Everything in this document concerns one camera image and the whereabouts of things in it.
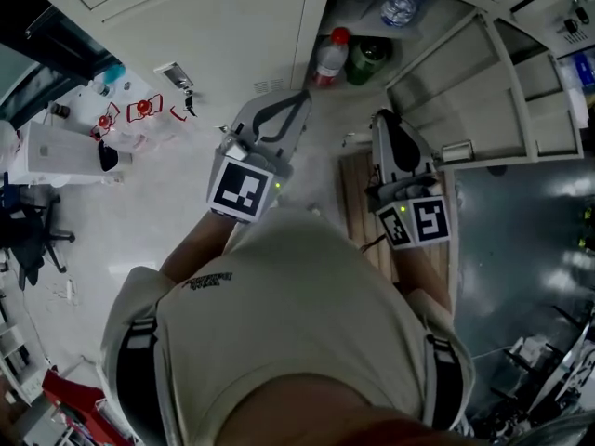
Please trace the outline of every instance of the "black chair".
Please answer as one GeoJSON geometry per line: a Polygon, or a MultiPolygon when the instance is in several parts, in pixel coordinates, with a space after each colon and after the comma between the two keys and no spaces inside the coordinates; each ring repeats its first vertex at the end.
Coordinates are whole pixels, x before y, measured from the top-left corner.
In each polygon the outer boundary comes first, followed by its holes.
{"type": "Polygon", "coordinates": [[[0,247],[9,248],[19,262],[19,287],[25,289],[25,282],[37,284],[39,269],[44,266],[44,254],[48,252],[59,272],[66,272],[56,258],[51,242],[63,240],[74,242],[74,235],[52,234],[52,217],[54,205],[60,203],[55,197],[47,207],[44,221],[44,210],[32,205],[23,204],[20,209],[25,218],[13,218],[4,207],[0,208],[0,247]]]}

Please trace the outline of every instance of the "ventilation slot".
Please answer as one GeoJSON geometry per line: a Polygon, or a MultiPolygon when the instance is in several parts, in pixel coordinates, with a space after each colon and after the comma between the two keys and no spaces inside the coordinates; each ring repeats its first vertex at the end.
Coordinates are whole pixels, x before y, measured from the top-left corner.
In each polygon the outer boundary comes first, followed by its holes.
{"type": "Polygon", "coordinates": [[[283,79],[271,79],[271,91],[280,91],[283,89],[283,79]]]}
{"type": "Polygon", "coordinates": [[[571,45],[580,43],[581,41],[586,41],[587,39],[588,39],[588,36],[582,30],[579,30],[578,32],[575,32],[572,34],[564,35],[564,40],[566,40],[571,45]]]}
{"type": "Polygon", "coordinates": [[[269,82],[268,81],[260,81],[259,83],[254,83],[254,90],[257,94],[263,94],[269,92],[269,82]]]}

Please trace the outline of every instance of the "person's right arm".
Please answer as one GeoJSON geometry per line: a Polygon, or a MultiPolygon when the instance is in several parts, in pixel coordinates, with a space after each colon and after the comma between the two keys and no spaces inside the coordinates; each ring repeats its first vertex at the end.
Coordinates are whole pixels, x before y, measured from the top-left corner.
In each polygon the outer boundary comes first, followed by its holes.
{"type": "Polygon", "coordinates": [[[399,274],[400,290],[405,298],[421,289],[450,314],[453,313],[448,285],[440,279],[422,248],[394,250],[392,262],[399,274]]]}

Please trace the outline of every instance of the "wooden pallet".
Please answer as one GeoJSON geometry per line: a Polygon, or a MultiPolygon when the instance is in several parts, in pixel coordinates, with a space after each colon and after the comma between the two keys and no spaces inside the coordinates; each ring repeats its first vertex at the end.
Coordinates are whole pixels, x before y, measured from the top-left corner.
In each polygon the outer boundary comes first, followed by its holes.
{"type": "MultiPolygon", "coordinates": [[[[339,159],[339,171],[349,237],[358,246],[371,243],[384,234],[377,217],[367,212],[365,200],[364,190],[374,176],[372,152],[356,153],[339,159]]],[[[448,282],[448,242],[431,244],[424,251],[439,276],[448,282]]],[[[386,240],[369,248],[364,255],[391,282],[399,281],[386,240]]]]}

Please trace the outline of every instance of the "t-shirt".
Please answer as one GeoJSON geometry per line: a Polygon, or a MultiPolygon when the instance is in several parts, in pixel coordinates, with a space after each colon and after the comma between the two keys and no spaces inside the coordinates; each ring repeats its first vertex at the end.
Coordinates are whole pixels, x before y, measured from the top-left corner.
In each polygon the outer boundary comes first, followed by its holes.
{"type": "Polygon", "coordinates": [[[421,418],[427,327],[453,343],[469,401],[474,373],[452,316],[423,291],[405,300],[340,231],[308,212],[271,209],[177,286],[133,269],[104,333],[108,378],[128,326],[157,301],[157,346],[185,444],[213,444],[248,393],[286,374],[328,376],[373,405],[421,418]]]}

